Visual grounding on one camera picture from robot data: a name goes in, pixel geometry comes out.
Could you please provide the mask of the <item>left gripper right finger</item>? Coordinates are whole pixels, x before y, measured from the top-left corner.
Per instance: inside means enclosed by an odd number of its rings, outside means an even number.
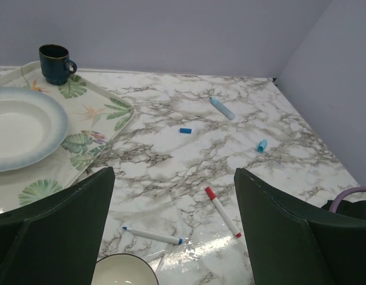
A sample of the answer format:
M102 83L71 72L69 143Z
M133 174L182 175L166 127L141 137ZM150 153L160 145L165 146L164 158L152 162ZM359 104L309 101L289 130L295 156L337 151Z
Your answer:
M246 169L234 176L255 284L366 284L366 220L291 196Z

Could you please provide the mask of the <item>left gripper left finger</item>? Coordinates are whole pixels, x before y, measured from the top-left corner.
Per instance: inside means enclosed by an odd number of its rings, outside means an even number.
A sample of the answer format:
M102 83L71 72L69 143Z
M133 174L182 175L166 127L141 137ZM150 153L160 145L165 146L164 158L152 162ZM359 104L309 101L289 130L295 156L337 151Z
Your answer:
M106 167L0 214L0 284L90 284L114 184Z

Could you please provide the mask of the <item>white marker red tip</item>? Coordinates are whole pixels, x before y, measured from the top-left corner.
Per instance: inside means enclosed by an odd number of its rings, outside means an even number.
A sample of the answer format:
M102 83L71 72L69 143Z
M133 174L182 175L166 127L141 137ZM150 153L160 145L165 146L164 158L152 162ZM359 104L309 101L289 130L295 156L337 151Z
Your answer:
M227 214L227 212L225 211L223 205L220 203L220 201L218 200L218 198L217 198L216 194L213 192L213 190L210 187L206 187L205 192L208 195L208 197L210 198L210 200L212 201L212 203L217 208L219 214L222 216L222 218L224 219L224 222L229 227L229 229L231 230L233 235L236 238L240 238L242 236L241 231L237 228L236 224L233 222L233 220Z

